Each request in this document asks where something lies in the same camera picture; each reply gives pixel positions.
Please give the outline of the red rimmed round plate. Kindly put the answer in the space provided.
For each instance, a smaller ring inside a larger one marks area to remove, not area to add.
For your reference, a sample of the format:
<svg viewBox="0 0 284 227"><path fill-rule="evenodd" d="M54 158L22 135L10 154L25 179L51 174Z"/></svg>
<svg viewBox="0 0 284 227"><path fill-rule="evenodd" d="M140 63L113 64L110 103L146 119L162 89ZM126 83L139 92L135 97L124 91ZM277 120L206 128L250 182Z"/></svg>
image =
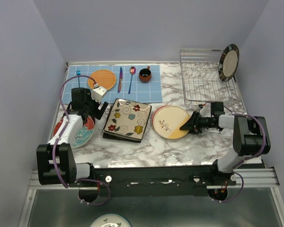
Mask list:
<svg viewBox="0 0 284 227"><path fill-rule="evenodd" d="M94 125L96 125L96 119L95 119L95 117L93 117L93 116L89 115L89 118L91 118L91 119L92 119L92 121L93 121L93 123L94 123Z"/></svg>

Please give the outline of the yellow round plate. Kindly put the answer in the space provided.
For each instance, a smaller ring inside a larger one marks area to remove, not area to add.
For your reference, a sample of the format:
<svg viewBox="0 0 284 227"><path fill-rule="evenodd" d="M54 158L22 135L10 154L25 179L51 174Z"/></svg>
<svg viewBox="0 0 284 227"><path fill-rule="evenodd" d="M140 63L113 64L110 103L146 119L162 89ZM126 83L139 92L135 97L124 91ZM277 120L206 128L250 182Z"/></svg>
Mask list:
<svg viewBox="0 0 284 227"><path fill-rule="evenodd" d="M180 139L189 133L189 131L181 131L179 128L188 121L190 116L182 107L163 106L155 114L153 128L163 138Z"/></svg>

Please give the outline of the white red rimmed plate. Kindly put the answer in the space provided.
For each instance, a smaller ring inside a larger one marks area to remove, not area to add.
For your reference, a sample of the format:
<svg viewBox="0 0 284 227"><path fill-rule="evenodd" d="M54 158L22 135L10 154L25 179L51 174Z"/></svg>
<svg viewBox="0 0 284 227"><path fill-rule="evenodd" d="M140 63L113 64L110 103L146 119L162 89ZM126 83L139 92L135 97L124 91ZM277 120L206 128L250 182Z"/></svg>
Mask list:
<svg viewBox="0 0 284 227"><path fill-rule="evenodd" d="M78 117L69 116L70 122L74 122L71 126L67 126L66 130L63 132L62 136L58 141L58 145L62 143L67 143L71 145L71 148L78 148L87 143L93 135L94 132L94 121L92 117L88 117L87 122L82 125L78 121Z"/></svg>

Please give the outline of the cream square dark-rimmed plate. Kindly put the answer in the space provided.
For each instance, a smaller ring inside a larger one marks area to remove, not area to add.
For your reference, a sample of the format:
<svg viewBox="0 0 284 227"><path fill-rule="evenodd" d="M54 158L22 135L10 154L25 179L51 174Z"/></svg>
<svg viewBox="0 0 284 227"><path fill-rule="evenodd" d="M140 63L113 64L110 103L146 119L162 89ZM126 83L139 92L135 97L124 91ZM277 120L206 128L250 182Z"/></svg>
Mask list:
<svg viewBox="0 0 284 227"><path fill-rule="evenodd" d="M140 143L144 137L152 106L126 99L116 99L110 107L103 138Z"/></svg>

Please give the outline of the wire dish rack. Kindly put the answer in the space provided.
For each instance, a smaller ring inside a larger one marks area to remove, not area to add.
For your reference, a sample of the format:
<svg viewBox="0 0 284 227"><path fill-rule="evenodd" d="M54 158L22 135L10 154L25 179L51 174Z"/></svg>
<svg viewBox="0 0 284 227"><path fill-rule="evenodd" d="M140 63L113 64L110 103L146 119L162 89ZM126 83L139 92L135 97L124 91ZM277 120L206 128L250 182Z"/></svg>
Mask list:
<svg viewBox="0 0 284 227"><path fill-rule="evenodd" d="M192 109L200 104L220 101L239 104L239 90L234 79L219 78L219 61L223 50L181 49L179 52L185 106Z"/></svg>

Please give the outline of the dark olive round plate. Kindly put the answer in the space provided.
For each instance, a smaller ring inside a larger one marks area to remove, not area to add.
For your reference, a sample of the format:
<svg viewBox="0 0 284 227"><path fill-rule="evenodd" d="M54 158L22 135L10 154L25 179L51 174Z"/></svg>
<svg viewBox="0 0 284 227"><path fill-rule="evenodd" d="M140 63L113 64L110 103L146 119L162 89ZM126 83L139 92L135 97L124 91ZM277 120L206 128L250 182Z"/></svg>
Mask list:
<svg viewBox="0 0 284 227"><path fill-rule="evenodd" d="M235 44L229 44L222 52L219 60L218 73L222 82L233 78L239 65L240 52Z"/></svg>

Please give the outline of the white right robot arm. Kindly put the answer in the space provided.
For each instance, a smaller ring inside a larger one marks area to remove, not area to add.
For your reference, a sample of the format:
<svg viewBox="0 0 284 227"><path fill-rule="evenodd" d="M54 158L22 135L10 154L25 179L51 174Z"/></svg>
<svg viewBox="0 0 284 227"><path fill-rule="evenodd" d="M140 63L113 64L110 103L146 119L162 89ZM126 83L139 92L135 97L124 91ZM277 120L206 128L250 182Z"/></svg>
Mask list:
<svg viewBox="0 0 284 227"><path fill-rule="evenodd" d="M233 173L245 161L267 154L271 149L264 117L239 113L226 115L224 109L223 102L212 102L210 117L203 117L200 111L194 111L189 120L179 128L191 134L200 134L205 128L233 131L232 150L215 160L215 170L208 174L209 182L213 185L220 185L225 180L225 174Z"/></svg>

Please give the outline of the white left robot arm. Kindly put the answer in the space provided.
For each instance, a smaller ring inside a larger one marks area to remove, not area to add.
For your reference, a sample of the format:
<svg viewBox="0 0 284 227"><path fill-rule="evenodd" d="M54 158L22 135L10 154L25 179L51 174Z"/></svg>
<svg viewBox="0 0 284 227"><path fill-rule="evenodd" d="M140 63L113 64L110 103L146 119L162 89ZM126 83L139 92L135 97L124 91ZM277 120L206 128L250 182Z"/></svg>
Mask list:
<svg viewBox="0 0 284 227"><path fill-rule="evenodd" d="M71 146L89 119L100 120L103 116L108 103L104 102L101 108L99 106L106 93L107 90L102 86L96 86L93 90L82 87L71 90L72 101L67 107L62 106L64 115L61 126L49 142L36 149L41 185L61 183L67 188L76 180L86 187L95 183L92 164L75 163Z"/></svg>

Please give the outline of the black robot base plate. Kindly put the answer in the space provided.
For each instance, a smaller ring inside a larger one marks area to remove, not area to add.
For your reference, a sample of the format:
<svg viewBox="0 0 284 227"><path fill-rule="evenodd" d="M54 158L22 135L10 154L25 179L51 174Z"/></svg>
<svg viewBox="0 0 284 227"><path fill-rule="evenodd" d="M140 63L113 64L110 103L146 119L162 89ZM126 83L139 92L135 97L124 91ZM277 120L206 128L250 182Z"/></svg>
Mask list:
<svg viewBox="0 0 284 227"><path fill-rule="evenodd" d="M86 177L77 177L78 169L71 170L67 182L80 187L91 187L98 180L101 197L138 196L207 196L207 187L235 186L233 173L221 173L216 165L164 167L90 167Z"/></svg>

